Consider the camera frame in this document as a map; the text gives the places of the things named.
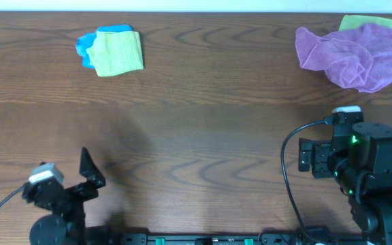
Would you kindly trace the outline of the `green microfiber cloth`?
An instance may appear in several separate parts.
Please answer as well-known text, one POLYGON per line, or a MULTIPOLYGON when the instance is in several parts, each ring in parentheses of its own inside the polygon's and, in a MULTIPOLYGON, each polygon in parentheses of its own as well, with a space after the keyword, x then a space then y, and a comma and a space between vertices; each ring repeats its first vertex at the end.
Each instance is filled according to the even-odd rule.
POLYGON ((99 77, 117 76, 144 68, 140 35, 136 31, 99 31, 86 52, 99 77))

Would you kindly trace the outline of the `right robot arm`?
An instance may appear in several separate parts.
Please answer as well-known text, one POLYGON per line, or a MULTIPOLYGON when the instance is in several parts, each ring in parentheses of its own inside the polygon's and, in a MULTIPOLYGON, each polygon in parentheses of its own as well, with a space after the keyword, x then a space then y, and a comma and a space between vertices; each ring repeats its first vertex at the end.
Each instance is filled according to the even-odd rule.
POLYGON ((333 178, 348 195, 353 220, 373 244, 392 244, 392 127, 363 113, 333 112, 330 140, 299 139, 299 171, 333 178))

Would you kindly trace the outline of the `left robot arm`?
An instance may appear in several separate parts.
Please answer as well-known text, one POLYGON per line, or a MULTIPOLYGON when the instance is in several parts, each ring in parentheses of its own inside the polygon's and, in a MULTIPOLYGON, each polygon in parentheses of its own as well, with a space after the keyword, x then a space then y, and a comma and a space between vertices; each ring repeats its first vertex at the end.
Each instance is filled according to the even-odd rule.
POLYGON ((27 203, 51 212, 37 220, 29 234, 31 244, 86 244, 84 202, 99 196, 106 185, 87 148, 81 149, 80 170, 85 182, 65 188, 64 175, 54 163, 33 169, 22 192, 27 203))

